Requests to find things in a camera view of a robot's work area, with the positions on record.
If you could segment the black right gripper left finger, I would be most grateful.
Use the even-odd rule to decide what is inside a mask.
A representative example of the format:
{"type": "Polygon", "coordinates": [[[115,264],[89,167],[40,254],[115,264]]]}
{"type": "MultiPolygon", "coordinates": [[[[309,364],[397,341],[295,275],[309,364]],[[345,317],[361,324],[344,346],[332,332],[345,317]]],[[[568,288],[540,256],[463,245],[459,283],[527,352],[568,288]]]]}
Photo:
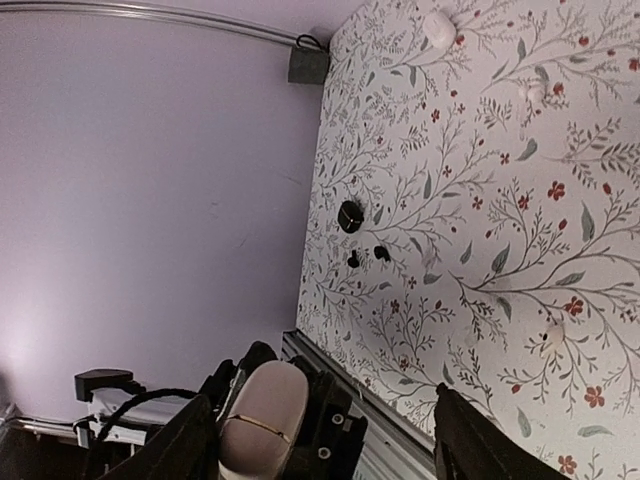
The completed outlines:
{"type": "Polygon", "coordinates": [[[218,479],[218,453],[209,397],[198,394],[141,450],[100,479],[218,479]]]}

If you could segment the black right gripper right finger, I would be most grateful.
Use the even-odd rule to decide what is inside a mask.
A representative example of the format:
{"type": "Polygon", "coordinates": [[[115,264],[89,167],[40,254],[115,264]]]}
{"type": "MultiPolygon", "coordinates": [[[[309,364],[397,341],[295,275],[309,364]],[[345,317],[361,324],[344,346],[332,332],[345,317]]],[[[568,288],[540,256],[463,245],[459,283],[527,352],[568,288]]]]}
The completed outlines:
{"type": "Polygon", "coordinates": [[[563,474],[529,454],[458,391],[441,383],[434,409],[438,479],[552,480],[563,474]]]}

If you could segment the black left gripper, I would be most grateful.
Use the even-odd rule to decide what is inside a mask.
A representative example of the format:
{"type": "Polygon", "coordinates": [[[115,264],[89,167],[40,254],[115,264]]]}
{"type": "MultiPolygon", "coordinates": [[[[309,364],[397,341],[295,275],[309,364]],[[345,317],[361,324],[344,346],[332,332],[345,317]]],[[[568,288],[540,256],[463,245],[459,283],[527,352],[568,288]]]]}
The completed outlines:
{"type": "Polygon", "coordinates": [[[303,423],[279,479],[353,478],[368,421],[351,414],[351,394],[338,384],[332,373],[316,369],[304,356],[282,360],[264,342],[254,342],[239,362],[223,361],[200,389],[211,401],[219,443],[219,428],[240,389],[257,367],[273,360],[298,367],[309,383],[303,423]]]}

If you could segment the white earbud charging case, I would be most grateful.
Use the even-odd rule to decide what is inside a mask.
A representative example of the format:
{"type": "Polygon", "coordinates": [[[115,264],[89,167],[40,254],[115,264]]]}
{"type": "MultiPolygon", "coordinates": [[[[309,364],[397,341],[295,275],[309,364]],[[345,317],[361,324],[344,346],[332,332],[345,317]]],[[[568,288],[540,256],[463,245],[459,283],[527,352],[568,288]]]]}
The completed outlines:
{"type": "Polygon", "coordinates": [[[219,428],[219,477],[281,478],[308,399],[309,383],[298,367],[279,360],[257,367],[219,428]]]}

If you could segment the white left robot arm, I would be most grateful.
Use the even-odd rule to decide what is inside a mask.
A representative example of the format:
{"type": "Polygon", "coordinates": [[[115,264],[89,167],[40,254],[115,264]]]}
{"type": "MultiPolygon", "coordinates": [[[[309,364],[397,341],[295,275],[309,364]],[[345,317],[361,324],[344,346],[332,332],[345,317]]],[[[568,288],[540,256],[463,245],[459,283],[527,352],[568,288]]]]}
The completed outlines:
{"type": "Polygon", "coordinates": [[[332,373],[261,341],[196,391],[151,389],[121,369],[79,373],[74,387],[86,416],[62,423],[8,408],[1,424],[68,433],[87,451],[87,479],[350,479],[368,428],[332,373]]]}

